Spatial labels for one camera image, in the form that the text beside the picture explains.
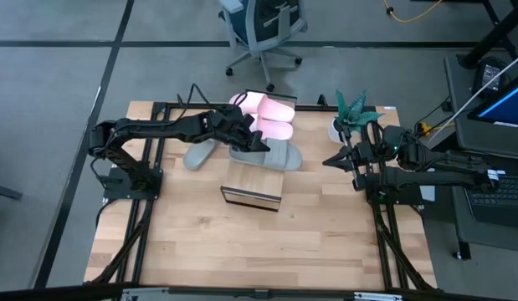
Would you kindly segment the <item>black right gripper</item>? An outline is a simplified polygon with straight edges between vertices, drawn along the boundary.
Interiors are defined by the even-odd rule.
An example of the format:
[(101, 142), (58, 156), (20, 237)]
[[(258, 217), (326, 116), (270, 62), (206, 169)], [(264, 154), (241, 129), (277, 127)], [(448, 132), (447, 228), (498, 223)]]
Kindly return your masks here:
[(385, 155), (387, 147), (382, 143), (372, 144), (369, 141), (363, 141), (357, 143), (353, 150), (355, 151), (354, 164), (352, 161), (344, 161), (351, 157), (352, 148), (342, 146), (335, 155), (326, 159), (323, 165), (335, 167), (343, 171), (353, 171), (354, 165), (359, 167), (378, 164), (380, 170), (386, 166)]

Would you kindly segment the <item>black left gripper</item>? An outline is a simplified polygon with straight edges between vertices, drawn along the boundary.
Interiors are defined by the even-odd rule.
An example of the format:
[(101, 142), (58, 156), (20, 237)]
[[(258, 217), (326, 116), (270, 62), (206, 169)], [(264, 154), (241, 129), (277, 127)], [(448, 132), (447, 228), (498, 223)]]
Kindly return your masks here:
[(270, 151), (262, 141), (262, 132), (249, 129), (253, 117), (244, 114), (239, 106), (222, 105), (209, 114), (209, 119), (215, 140), (236, 146), (235, 149), (241, 152)]

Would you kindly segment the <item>pink foam slide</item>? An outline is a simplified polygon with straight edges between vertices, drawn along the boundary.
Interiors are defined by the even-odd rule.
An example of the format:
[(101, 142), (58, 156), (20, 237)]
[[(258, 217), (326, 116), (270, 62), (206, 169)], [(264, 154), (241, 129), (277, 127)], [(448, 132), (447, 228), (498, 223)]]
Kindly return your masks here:
[(244, 114), (257, 115), (266, 120), (291, 123), (295, 118), (295, 110), (258, 92), (246, 92), (234, 95), (230, 101), (238, 105)]
[(290, 123), (262, 119), (256, 114), (251, 116), (254, 118), (254, 122), (249, 129), (251, 131), (260, 130), (262, 139), (290, 140), (294, 134), (294, 128)]

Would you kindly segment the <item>grey foam slide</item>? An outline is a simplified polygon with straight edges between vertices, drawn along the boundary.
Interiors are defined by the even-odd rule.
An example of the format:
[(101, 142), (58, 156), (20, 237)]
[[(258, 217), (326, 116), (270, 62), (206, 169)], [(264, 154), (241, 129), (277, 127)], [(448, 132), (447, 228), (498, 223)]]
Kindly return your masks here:
[(264, 143), (270, 148), (267, 152), (241, 152), (231, 147), (228, 151), (233, 161), (261, 166), (276, 171), (298, 171), (303, 162), (300, 150), (287, 140), (267, 138)]
[(191, 145), (183, 156), (183, 165), (191, 171), (199, 170), (217, 148), (218, 144), (218, 141), (209, 139), (199, 144)]

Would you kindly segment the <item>green plant in white pot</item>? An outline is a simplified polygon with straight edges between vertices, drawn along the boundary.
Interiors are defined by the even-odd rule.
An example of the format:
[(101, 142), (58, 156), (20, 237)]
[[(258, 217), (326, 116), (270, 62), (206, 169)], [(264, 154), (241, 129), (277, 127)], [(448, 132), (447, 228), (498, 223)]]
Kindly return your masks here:
[(363, 128), (371, 121), (377, 121), (383, 113), (376, 111), (365, 111), (365, 104), (367, 100), (367, 90), (363, 90), (350, 104), (344, 98), (340, 90), (336, 90), (337, 116), (331, 122), (328, 129), (329, 138), (337, 143), (342, 144), (341, 132), (344, 128), (349, 132), (362, 132)]

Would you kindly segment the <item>grey office chair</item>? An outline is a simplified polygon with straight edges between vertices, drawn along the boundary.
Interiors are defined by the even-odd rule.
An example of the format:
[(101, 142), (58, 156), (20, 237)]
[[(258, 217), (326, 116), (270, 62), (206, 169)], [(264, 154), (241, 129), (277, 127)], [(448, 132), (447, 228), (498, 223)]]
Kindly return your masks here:
[(228, 30), (229, 46), (246, 48), (245, 53), (225, 67), (225, 74), (232, 76), (234, 66), (256, 58), (264, 71), (266, 90), (274, 91), (266, 54), (292, 58), (295, 65), (301, 65), (303, 58), (282, 45), (308, 29), (304, 0), (218, 0), (218, 3), (222, 8), (218, 17)]

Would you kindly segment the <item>laptop computer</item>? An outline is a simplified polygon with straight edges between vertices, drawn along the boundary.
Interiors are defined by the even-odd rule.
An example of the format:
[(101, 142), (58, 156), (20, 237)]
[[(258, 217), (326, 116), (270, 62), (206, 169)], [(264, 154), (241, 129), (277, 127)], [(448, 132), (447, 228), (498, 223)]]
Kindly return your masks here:
[[(474, 71), (463, 68), (456, 57), (444, 59), (452, 110), (460, 110), (455, 118), (455, 132), (441, 140), (434, 149), (464, 151), (467, 155), (482, 156), (498, 170), (518, 174), (518, 128), (492, 125), (470, 120), (467, 110), (481, 104), (471, 99)], [(454, 256), (470, 259), (470, 245), (479, 244), (518, 251), (518, 228), (477, 222), (470, 213), (464, 188), (449, 188), (454, 209), (454, 223), (459, 249)]]

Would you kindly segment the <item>black crossbar silver brackets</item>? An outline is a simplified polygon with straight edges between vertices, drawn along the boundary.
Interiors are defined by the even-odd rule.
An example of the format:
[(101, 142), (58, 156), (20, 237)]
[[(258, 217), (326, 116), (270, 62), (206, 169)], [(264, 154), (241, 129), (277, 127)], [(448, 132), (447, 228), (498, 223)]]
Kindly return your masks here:
[(390, 288), (384, 291), (308, 290), (276, 288), (204, 288), (157, 287), (138, 283), (86, 283), (78, 286), (31, 288), (0, 292), (0, 301), (103, 301), (134, 298), (149, 294), (206, 295), (234, 298), (340, 298), (348, 301), (511, 301), (502, 298), (476, 297), (443, 291)]

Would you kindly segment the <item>black keyboard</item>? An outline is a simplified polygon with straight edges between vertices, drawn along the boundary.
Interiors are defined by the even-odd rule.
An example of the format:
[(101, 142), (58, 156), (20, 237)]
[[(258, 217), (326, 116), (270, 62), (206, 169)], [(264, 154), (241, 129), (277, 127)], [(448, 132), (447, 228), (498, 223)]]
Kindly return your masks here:
[(518, 228), (518, 174), (499, 174), (499, 187), (490, 193), (465, 191), (477, 222)]

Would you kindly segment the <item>black power adapter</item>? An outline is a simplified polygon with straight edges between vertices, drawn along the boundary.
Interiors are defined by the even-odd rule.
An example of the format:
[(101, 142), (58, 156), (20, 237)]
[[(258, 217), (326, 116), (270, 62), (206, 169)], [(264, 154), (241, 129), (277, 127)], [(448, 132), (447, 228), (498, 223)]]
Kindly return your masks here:
[(505, 62), (496, 57), (481, 59), (474, 74), (473, 94), (495, 78), (491, 84), (480, 91), (478, 96), (482, 99), (487, 99), (497, 95), (510, 82), (510, 76), (507, 73), (497, 77), (497, 74), (505, 67)]

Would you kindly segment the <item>screen with blue display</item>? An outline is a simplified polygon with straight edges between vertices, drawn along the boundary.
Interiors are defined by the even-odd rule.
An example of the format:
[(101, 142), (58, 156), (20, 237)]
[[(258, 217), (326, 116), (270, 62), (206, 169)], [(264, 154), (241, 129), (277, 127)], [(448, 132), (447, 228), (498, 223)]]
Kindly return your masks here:
[(469, 112), (470, 120), (518, 128), (518, 76)]

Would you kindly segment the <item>black desk leg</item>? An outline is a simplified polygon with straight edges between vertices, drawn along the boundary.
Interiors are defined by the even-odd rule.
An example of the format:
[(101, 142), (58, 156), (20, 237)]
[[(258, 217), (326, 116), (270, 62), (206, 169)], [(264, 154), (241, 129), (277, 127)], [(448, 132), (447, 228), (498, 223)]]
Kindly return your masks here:
[(477, 1), (484, 5), (494, 27), (470, 52), (458, 57), (459, 64), (465, 69), (473, 69), (491, 49), (498, 45), (502, 46), (513, 59), (517, 59), (518, 54), (514, 44), (508, 39), (508, 34), (518, 26), (518, 0), (510, 0), (512, 9), (502, 21), (498, 19), (490, 0)]

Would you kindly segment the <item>grey stand foot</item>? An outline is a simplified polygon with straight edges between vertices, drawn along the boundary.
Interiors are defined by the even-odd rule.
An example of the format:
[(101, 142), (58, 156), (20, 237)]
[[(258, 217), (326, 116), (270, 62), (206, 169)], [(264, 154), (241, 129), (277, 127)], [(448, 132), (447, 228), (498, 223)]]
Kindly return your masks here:
[(9, 189), (5, 186), (0, 186), (0, 196), (6, 197), (14, 201), (20, 201), (23, 196), (23, 193)]

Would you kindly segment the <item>wooden shelf black metal frame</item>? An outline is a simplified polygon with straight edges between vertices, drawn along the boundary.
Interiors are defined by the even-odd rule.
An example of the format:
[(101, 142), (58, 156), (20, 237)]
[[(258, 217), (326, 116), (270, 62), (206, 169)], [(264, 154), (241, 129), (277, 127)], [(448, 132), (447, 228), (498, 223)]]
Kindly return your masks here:
[(227, 203), (277, 212), (282, 200), (285, 173), (230, 159), (228, 174), (220, 191)]

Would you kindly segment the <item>black aluminium table frame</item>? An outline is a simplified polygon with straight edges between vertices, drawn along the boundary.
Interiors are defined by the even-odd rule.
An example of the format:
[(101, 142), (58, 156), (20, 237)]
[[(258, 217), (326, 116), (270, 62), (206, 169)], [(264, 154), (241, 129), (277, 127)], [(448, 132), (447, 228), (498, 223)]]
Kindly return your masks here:
[(219, 146), (197, 171), (183, 165), (179, 140), (132, 140), (133, 156), (146, 152), (163, 171), (155, 200), (113, 201), (101, 213), (85, 272), (104, 282), (104, 270), (125, 239), (150, 215), (109, 283), (157, 287), (276, 288), (384, 291), (430, 290), (433, 266), (422, 218), (410, 206), (384, 206), (383, 221), (414, 266), (406, 272), (375, 228), (375, 211), (352, 177), (322, 162), (338, 151), (326, 128), (333, 107), (297, 105), (293, 142), (304, 162), (285, 173), (277, 212), (227, 203), (220, 191), (230, 159)]

